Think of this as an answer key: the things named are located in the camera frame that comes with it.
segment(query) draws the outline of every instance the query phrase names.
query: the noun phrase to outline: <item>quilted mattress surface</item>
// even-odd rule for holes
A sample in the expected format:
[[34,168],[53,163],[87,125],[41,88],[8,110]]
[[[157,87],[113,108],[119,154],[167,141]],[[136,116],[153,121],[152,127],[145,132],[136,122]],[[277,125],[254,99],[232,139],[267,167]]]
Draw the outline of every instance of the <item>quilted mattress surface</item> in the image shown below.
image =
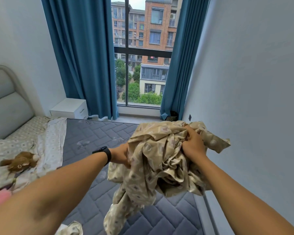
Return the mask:
[[[137,124],[67,119],[67,132],[63,148],[63,166],[81,160],[102,146],[117,147],[127,141]],[[84,235],[106,234],[103,219],[112,204],[119,185],[107,180],[105,166],[92,183],[79,205],[67,216],[63,224],[78,221]],[[157,194],[152,206],[129,217],[120,234],[204,234],[196,208],[194,195],[186,192],[171,198]]]

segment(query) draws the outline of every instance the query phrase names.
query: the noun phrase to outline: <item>forearm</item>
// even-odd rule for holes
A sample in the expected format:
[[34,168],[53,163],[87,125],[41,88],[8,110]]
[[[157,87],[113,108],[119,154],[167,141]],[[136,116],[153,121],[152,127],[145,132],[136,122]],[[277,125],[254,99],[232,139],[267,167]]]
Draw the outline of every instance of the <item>forearm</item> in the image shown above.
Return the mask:
[[208,158],[195,163],[210,183],[235,234],[294,234],[287,220]]
[[[32,182],[0,205],[0,223],[8,222],[14,234],[54,234],[106,162],[104,152],[96,153]],[[4,227],[7,234],[9,227]]]

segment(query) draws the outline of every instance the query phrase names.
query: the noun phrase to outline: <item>white building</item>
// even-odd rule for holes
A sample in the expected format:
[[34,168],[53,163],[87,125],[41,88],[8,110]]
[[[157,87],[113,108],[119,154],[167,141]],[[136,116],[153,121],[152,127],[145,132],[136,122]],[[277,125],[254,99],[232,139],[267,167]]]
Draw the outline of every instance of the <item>white building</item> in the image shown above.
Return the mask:
[[162,94],[165,89],[165,81],[168,76],[169,66],[151,64],[140,65],[140,94],[155,92]]

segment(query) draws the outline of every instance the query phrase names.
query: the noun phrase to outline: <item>sky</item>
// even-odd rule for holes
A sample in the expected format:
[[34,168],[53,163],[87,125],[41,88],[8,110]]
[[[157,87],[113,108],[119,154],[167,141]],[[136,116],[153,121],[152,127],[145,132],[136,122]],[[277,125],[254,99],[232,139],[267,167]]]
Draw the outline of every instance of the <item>sky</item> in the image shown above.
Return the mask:
[[[113,1],[125,2],[125,0],[111,0],[111,2]],[[145,10],[145,1],[146,0],[129,0],[129,4],[133,9]]]

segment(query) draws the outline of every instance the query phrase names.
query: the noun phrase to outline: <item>person's left hand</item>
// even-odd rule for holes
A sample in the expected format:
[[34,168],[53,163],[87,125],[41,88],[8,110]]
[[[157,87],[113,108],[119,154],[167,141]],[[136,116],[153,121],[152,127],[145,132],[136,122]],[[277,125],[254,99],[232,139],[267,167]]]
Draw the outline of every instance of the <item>person's left hand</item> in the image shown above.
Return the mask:
[[127,168],[131,168],[131,164],[129,163],[127,159],[127,150],[128,150],[129,144],[126,142],[124,144],[121,144],[117,148],[109,149],[111,152],[111,162],[123,164]]

